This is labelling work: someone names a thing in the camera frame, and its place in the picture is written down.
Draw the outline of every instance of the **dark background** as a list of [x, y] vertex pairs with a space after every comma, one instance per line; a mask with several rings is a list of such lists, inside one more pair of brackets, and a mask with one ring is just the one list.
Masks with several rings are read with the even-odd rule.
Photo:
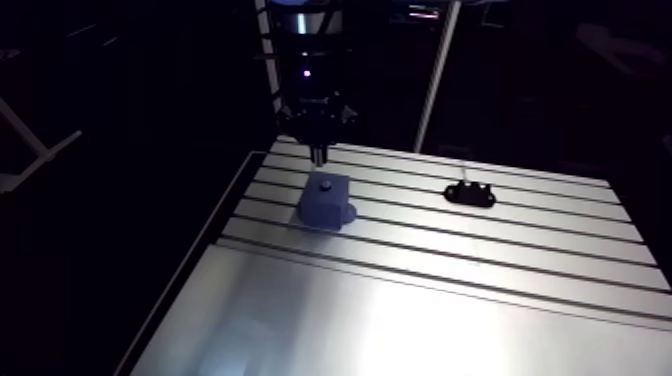
[[[410, 150], [442, 20], [349, 6], [347, 141]], [[493, 28], [464, 7], [423, 151], [610, 179], [669, 276], [669, 65], [623, 75], [574, 34], [601, 24], [669, 54], [670, 10], [513, 0]], [[0, 373], [111, 374], [247, 152], [274, 138], [253, 1], [12, 0], [8, 47], [22, 54], [0, 63], [0, 96], [48, 146], [84, 135], [0, 196]], [[0, 124], [0, 170], [31, 158]]]

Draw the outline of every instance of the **table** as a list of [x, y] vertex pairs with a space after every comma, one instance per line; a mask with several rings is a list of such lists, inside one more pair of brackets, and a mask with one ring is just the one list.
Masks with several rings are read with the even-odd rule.
[[[604, 180], [354, 145], [358, 219], [294, 206], [308, 149], [278, 138], [132, 375], [669, 375], [670, 285]], [[493, 184], [491, 209], [448, 203]]]

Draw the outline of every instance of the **blue block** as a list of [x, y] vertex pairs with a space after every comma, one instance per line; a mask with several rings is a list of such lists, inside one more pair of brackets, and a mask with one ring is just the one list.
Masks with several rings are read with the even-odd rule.
[[355, 220], [357, 211], [348, 203], [350, 178], [344, 175], [311, 172], [303, 189], [297, 214], [307, 226], [340, 230]]

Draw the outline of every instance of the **metal pole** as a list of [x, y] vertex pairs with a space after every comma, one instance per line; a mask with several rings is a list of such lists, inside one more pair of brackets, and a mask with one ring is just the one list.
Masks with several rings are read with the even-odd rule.
[[432, 72], [432, 78], [429, 81], [429, 91], [427, 92], [427, 97], [425, 98], [425, 107], [422, 109], [422, 118], [420, 118], [418, 134], [415, 137], [415, 145], [413, 146], [413, 152], [415, 153], [420, 153], [422, 150], [422, 144], [425, 142], [425, 133], [427, 133], [429, 119], [432, 116], [434, 99], [436, 98], [436, 91], [438, 90], [439, 83], [441, 82], [441, 75], [443, 74], [443, 67], [446, 64], [446, 56], [448, 55], [448, 50], [450, 49], [450, 42], [453, 40], [455, 25], [457, 24], [457, 17], [460, 14], [460, 6], [462, 6], [461, 1], [452, 1], [448, 6], [446, 21], [443, 25], [443, 35], [441, 36], [439, 51], [436, 54], [436, 61], [434, 62], [434, 72]]
[[[269, 12], [266, 0], [254, 0], [254, 6], [257, 10], [257, 23], [259, 24], [259, 32], [261, 33], [261, 47], [264, 54], [273, 55], [273, 42], [264, 38], [263, 35], [271, 32], [269, 21]], [[266, 60], [266, 74], [268, 75], [268, 84], [271, 87], [271, 95], [275, 95], [280, 90], [280, 80], [278, 79], [278, 67], [275, 60]], [[274, 112], [280, 111], [282, 107], [282, 98], [277, 97], [273, 99]]]
[[7, 120], [9, 125], [14, 128], [16, 133], [21, 137], [23, 142], [28, 144], [30, 150], [33, 151], [38, 157], [43, 157], [47, 155], [49, 150], [44, 146], [42, 141], [33, 133], [30, 128], [19, 118], [19, 115], [12, 110], [11, 107], [0, 98], [0, 115]]

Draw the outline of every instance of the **white metal frame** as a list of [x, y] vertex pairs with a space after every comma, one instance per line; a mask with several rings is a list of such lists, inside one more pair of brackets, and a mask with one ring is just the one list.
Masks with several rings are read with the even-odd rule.
[[38, 168], [54, 159], [58, 152], [82, 135], [81, 131], [77, 131], [54, 145], [52, 148], [47, 148], [1, 97], [0, 114], [2, 114], [2, 117], [7, 121], [7, 124], [14, 128], [19, 137], [26, 143], [26, 145], [28, 145], [30, 150], [32, 150], [37, 157], [33, 163], [26, 167], [26, 169], [19, 175], [0, 174], [0, 194], [11, 192], [16, 189], [16, 187], [37, 171]]
[[[257, 12], [257, 23], [259, 24], [259, 33], [261, 34], [261, 47], [265, 55], [273, 55], [275, 52], [273, 42], [269, 38], [264, 38], [271, 32], [269, 12], [266, 0], [254, 0], [254, 7]], [[278, 67], [273, 59], [266, 60], [266, 73], [268, 74], [268, 84], [271, 89], [271, 95], [276, 95], [280, 90], [280, 80], [278, 78]], [[282, 108], [282, 98], [275, 96], [273, 99], [273, 110], [280, 111]]]
[[434, 108], [434, 99], [436, 98], [436, 92], [441, 83], [441, 76], [443, 75], [443, 69], [446, 64], [446, 56], [448, 56], [448, 50], [450, 50], [450, 43], [453, 40], [455, 25], [457, 25], [457, 18], [460, 15], [461, 6], [461, 1], [452, 1], [446, 12], [446, 20], [443, 25], [443, 32], [441, 33], [441, 42], [439, 50], [436, 53], [436, 61], [434, 62], [434, 71], [432, 72], [429, 89], [427, 91], [427, 96], [425, 97], [425, 107], [422, 109], [422, 117], [420, 118], [420, 124], [418, 125], [418, 134], [415, 136], [415, 144], [413, 145], [413, 152], [416, 154], [422, 153], [422, 145], [425, 142], [427, 126], [429, 125], [429, 119], [432, 116], [432, 110]]

